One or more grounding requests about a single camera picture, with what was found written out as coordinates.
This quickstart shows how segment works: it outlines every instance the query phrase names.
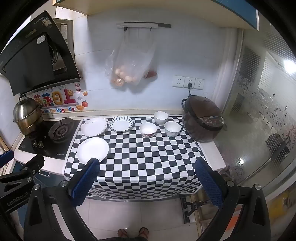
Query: rice cooker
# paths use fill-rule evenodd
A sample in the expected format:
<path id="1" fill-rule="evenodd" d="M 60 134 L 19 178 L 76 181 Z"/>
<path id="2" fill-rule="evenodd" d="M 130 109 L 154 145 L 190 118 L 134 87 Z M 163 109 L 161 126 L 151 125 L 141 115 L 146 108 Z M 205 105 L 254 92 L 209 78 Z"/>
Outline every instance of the rice cooker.
<path id="1" fill-rule="evenodd" d="M 212 141 L 223 128 L 222 113 L 210 99 L 190 95 L 181 104 L 184 127 L 194 140 Z"/>

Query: power cord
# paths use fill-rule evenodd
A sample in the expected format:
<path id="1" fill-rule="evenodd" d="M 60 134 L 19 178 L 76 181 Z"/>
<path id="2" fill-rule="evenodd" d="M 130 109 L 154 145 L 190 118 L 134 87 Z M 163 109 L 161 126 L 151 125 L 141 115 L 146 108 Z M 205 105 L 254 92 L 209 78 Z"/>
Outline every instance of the power cord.
<path id="1" fill-rule="evenodd" d="M 190 88 L 192 88 L 192 83 L 189 82 L 187 86 L 188 86 L 189 95 L 191 96 Z"/>

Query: plate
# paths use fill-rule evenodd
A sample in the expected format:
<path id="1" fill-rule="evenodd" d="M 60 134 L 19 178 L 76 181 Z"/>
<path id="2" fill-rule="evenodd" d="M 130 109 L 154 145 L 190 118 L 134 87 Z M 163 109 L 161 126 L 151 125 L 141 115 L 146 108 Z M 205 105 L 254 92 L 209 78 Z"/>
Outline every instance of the plate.
<path id="1" fill-rule="evenodd" d="M 109 152 L 108 143 L 100 137 L 92 137 L 82 142 L 77 149 L 77 158 L 84 165 L 92 158 L 102 161 Z"/>
<path id="2" fill-rule="evenodd" d="M 125 115 L 116 116 L 110 120 L 109 126 L 115 132 L 125 132 L 132 128 L 133 120 Z"/>
<path id="3" fill-rule="evenodd" d="M 107 121 L 103 118 L 92 118 L 81 126 L 81 132 L 87 137 L 95 137 L 102 134 L 107 128 Z"/>

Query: person's foot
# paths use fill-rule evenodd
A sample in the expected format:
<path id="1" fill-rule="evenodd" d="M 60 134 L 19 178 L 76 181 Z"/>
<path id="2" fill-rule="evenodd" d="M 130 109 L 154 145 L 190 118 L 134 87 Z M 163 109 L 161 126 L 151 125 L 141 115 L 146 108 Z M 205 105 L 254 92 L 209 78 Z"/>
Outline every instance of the person's foot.
<path id="1" fill-rule="evenodd" d="M 124 239 L 127 239 L 128 238 L 128 233 L 124 229 L 119 229 L 117 231 L 117 235 L 120 238 L 124 238 Z"/>
<path id="2" fill-rule="evenodd" d="M 139 237 L 143 237 L 148 240 L 149 231 L 145 227 L 140 228 L 139 230 Z"/>

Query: black and white checkered tablecloth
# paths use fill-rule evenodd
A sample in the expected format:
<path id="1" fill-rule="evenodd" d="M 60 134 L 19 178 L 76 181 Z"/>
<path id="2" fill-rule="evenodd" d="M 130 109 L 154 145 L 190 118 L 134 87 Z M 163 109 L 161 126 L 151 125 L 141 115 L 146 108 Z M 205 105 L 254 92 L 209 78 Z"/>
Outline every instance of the black and white checkered tablecloth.
<path id="1" fill-rule="evenodd" d="M 108 142 L 109 153 L 100 162 L 98 181 L 89 194 L 108 199 L 149 199 L 195 193 L 201 184 L 195 176 L 194 163 L 197 157 L 205 157 L 185 130 L 182 117 L 169 117 L 169 121 L 182 127 L 176 137 L 166 136 L 164 126 L 156 124 L 156 135 L 144 138 L 139 127 L 144 122 L 155 123 L 153 117 L 132 119 L 134 126 L 128 132 L 116 133 L 108 125 L 105 134 L 99 136 Z M 81 133 L 80 126 L 66 157 L 66 177 L 71 178 L 84 166 L 76 152 L 79 144 L 88 138 Z"/>

